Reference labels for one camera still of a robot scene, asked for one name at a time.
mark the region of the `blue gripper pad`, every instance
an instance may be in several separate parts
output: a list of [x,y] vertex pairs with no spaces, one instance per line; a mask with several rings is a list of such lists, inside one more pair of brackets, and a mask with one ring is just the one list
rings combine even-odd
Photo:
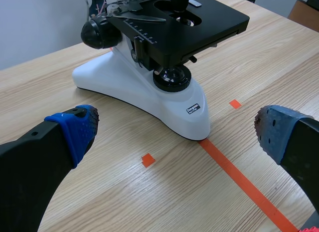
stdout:
[[95,107],[81,105],[76,106],[76,108],[87,109],[86,115],[77,117],[69,113],[56,113],[44,119],[60,124],[71,153],[73,168],[76,168],[83,159],[89,143],[97,134],[99,122],[99,114]]
[[255,117],[255,130],[263,150],[279,165],[295,124],[310,117],[292,109],[270,105],[260,109]]

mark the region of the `white microscope base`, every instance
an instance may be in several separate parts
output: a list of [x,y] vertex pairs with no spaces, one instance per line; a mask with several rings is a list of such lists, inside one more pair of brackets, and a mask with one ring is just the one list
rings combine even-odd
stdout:
[[142,69],[130,65],[114,50],[77,67],[72,77],[77,87],[139,107],[187,139],[208,137],[208,108],[200,85],[192,79],[181,92],[165,92],[153,83],[153,73]]

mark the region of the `brand label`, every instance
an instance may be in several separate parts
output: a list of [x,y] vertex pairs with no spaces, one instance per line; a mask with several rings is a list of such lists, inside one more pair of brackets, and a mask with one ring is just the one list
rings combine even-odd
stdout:
[[188,114],[191,114],[195,111],[197,111],[200,108],[200,106],[198,104],[195,104],[191,107],[189,107],[188,109],[186,109],[186,111],[188,112]]

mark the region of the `orange square marker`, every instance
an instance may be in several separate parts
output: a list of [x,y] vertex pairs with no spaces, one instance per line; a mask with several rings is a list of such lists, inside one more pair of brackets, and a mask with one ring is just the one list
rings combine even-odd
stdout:
[[241,104],[237,100],[232,100],[231,102],[229,102],[229,104],[235,109],[238,109],[239,107],[241,107]]
[[155,162],[155,159],[149,153],[142,156],[142,164],[145,166],[145,168],[149,167],[154,162]]

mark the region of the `microscope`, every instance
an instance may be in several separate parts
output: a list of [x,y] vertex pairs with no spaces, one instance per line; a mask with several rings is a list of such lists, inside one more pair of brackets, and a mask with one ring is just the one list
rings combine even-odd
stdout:
[[81,32],[86,45],[112,51],[77,67],[72,77],[78,88],[127,102],[177,134],[202,140],[210,133],[208,105],[185,64],[245,31],[248,21],[216,0],[118,0]]

